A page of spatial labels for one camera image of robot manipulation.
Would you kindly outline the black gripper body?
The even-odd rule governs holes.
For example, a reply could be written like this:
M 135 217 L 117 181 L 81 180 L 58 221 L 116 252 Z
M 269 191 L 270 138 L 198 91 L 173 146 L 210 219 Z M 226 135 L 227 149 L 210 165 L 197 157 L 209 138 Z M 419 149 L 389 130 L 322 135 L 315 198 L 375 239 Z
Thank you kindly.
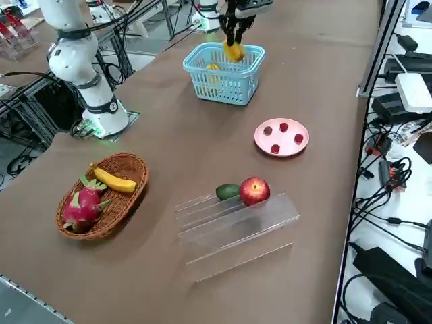
M 227 1 L 227 10 L 224 13 L 225 20 L 253 20 L 255 15 L 251 12 L 252 1 L 239 0 Z

